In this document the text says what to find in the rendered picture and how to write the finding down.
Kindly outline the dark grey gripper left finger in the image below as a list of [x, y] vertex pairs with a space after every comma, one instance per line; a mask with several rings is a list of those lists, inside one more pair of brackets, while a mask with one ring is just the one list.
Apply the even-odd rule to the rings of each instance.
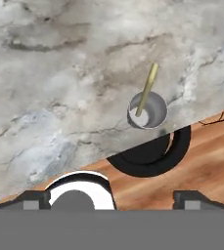
[[50, 210], [51, 194], [46, 190], [27, 190], [14, 200], [0, 203], [3, 210]]

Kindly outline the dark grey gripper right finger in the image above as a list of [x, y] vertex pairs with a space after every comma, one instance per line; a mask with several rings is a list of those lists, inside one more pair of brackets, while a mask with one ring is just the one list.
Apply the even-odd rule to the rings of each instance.
[[224, 203], [210, 200], [197, 190], [175, 190], [173, 200], [176, 210], [224, 210]]

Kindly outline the clear glass cup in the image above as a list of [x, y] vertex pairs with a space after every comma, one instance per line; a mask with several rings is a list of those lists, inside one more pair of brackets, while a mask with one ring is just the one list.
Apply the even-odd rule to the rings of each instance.
[[136, 115], [141, 100], [141, 93], [136, 94], [127, 108], [127, 122], [134, 128], [154, 129], [159, 127], [167, 117], [167, 104], [162, 96], [156, 92], [150, 92], [144, 109], [140, 116]]

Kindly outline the black round stool seat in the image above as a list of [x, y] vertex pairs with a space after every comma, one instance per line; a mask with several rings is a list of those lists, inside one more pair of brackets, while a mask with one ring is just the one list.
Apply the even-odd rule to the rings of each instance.
[[183, 159], [190, 146], [191, 132], [191, 126], [186, 126], [174, 132], [173, 140], [166, 134], [110, 156], [108, 162], [132, 177], [151, 178], [162, 175]]

